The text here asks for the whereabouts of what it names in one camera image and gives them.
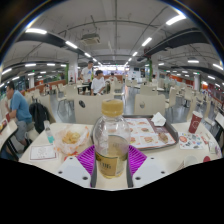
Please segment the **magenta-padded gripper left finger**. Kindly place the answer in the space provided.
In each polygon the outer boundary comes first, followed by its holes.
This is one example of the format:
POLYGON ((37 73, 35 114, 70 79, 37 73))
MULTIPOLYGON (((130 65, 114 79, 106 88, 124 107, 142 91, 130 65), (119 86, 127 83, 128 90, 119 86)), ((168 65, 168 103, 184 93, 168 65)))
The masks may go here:
POLYGON ((84 188, 94 188, 97 180, 95 149, 85 149, 78 156, 68 156, 56 175, 84 188))

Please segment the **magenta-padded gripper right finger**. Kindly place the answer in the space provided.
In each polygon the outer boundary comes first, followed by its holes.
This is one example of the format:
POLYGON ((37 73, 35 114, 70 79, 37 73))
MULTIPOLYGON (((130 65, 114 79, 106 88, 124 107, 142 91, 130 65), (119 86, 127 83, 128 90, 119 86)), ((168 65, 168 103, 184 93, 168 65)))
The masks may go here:
POLYGON ((167 175, 163 164, 155 157, 147 157, 133 146, 129 146, 126 177, 129 188, 140 188, 167 175))

